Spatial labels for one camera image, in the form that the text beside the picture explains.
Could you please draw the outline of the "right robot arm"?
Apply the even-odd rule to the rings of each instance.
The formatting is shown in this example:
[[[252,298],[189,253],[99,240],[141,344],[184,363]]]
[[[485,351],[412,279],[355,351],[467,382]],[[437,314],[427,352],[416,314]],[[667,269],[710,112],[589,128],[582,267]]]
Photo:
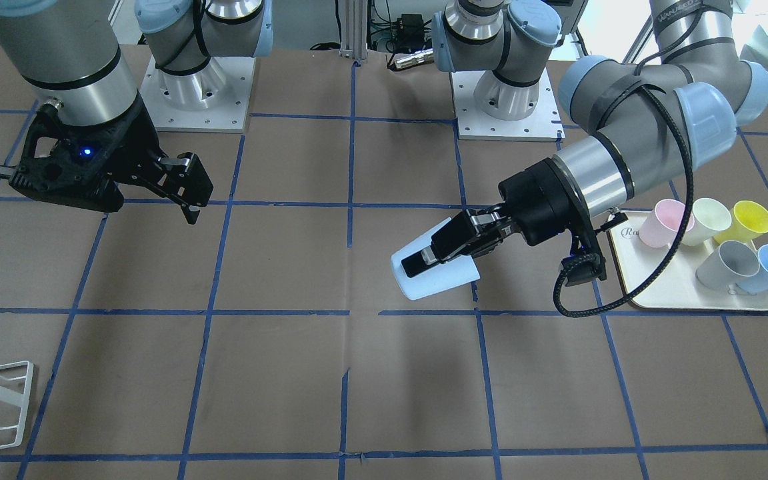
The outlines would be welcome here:
[[[269,1],[137,1],[153,57],[137,84],[107,14],[85,1],[0,1],[0,45],[37,92],[39,109],[15,166],[0,179],[41,203],[120,210],[122,183],[178,204],[195,224],[213,183],[192,152],[168,156],[170,129],[241,130],[248,72],[238,59],[273,46]]]

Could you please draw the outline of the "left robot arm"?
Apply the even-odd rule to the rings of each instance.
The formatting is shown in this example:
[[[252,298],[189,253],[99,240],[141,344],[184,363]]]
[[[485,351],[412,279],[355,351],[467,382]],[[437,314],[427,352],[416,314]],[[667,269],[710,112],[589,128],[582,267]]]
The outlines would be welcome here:
[[[502,203],[467,209],[392,258],[397,278],[473,258],[518,233],[534,246],[570,231],[589,277],[603,275],[591,248],[591,218],[698,168],[730,149],[737,128],[768,106],[768,70],[738,58],[729,1],[653,1],[661,64],[637,66],[592,55],[560,82],[568,115],[588,139],[500,182]]]

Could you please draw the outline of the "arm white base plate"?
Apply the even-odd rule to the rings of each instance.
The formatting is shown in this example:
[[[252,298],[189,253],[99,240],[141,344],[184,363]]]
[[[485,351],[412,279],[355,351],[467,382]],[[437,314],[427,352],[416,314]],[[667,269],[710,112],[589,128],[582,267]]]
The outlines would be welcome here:
[[[451,84],[460,139],[555,142],[566,136],[546,70],[527,88],[500,84],[482,71],[452,73]]]
[[[158,131],[244,133],[256,59],[213,57],[200,72],[174,76],[151,58],[140,94]]]

